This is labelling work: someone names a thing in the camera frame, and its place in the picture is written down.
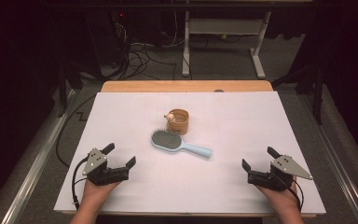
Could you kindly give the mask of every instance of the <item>human arm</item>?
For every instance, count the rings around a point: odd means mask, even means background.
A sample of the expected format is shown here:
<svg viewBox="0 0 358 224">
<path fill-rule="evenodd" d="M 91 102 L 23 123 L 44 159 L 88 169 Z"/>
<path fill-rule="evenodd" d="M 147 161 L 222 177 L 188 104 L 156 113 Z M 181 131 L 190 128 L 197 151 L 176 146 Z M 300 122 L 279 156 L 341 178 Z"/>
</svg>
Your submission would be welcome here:
<svg viewBox="0 0 358 224">
<path fill-rule="evenodd" d="M 110 192 L 119 184 L 120 182 L 96 186 L 89 180 L 86 180 L 81 204 L 72 218 L 71 224 L 95 223 L 95 220 Z"/>
<path fill-rule="evenodd" d="M 288 190 L 275 191 L 256 186 L 269 200 L 271 207 L 274 209 L 278 219 L 282 224 L 303 224 L 304 221 L 298 210 L 297 199 Z M 292 183 L 292 190 L 296 192 L 296 184 Z"/>
</svg>

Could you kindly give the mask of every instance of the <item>light blue hairbrush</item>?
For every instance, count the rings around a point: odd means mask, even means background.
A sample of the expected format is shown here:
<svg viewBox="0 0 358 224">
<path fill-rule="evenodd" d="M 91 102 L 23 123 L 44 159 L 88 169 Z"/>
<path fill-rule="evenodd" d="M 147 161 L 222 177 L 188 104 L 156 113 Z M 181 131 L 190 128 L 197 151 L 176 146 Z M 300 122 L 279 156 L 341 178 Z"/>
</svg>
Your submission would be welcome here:
<svg viewBox="0 0 358 224">
<path fill-rule="evenodd" d="M 158 147 L 170 152 L 186 149 L 206 158 L 210 158 L 212 154 L 212 151 L 209 148 L 187 144 L 182 140 L 180 135 L 167 132 L 163 129 L 156 129 L 153 131 L 151 142 L 154 147 Z"/>
</svg>

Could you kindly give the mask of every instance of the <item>white table surface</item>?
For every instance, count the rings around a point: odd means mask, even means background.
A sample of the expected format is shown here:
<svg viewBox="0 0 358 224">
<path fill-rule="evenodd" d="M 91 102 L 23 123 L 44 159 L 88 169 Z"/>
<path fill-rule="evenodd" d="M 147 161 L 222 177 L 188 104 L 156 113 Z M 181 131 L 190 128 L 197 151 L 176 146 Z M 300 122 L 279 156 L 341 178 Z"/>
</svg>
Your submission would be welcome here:
<svg viewBox="0 0 358 224">
<path fill-rule="evenodd" d="M 210 159 L 181 150 L 154 148 L 151 133 L 164 128 L 171 109 L 189 112 L 186 143 L 209 147 Z M 54 210 L 75 212 L 71 180 L 75 166 L 94 148 L 110 143 L 108 167 L 136 156 L 130 179 L 109 196 L 102 212 L 130 215 L 271 216 L 268 200 L 247 183 L 241 167 L 269 171 L 267 147 L 309 168 L 285 115 L 279 95 L 266 92 L 100 92 L 62 185 Z M 82 165 L 77 179 L 82 178 Z M 302 213 L 320 215 L 324 205 L 312 180 L 298 178 L 305 194 Z M 81 200 L 84 181 L 76 185 Z"/>
</svg>

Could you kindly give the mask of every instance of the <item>wooden table edge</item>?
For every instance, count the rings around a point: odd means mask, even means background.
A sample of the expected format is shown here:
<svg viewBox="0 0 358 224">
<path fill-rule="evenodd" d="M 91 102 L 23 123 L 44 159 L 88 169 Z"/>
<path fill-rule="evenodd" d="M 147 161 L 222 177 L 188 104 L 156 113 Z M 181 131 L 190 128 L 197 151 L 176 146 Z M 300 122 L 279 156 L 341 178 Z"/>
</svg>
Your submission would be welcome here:
<svg viewBox="0 0 358 224">
<path fill-rule="evenodd" d="M 66 215 L 74 215 L 73 211 L 62 211 Z M 134 217 L 275 217 L 271 214 L 257 214 L 257 213 L 133 213 L 133 212 L 101 212 L 100 215 L 107 216 L 134 216 Z M 301 214 L 303 218 L 315 218 L 323 214 Z"/>
<path fill-rule="evenodd" d="M 266 80 L 133 80 L 106 81 L 101 92 L 273 91 Z"/>
</svg>

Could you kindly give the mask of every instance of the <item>hairbrush handle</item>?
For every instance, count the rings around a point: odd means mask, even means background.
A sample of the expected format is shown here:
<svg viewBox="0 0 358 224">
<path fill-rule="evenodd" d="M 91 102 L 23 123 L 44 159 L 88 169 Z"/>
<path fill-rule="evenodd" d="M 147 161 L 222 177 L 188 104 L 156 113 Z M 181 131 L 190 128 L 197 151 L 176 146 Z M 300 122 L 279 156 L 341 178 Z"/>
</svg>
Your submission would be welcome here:
<svg viewBox="0 0 358 224">
<path fill-rule="evenodd" d="M 212 151 L 210 148 L 207 147 L 198 147 L 194 145 L 190 145 L 187 143 L 182 143 L 181 148 L 186 149 L 188 151 L 194 152 L 196 154 L 199 154 L 200 156 L 210 158 Z"/>
</svg>

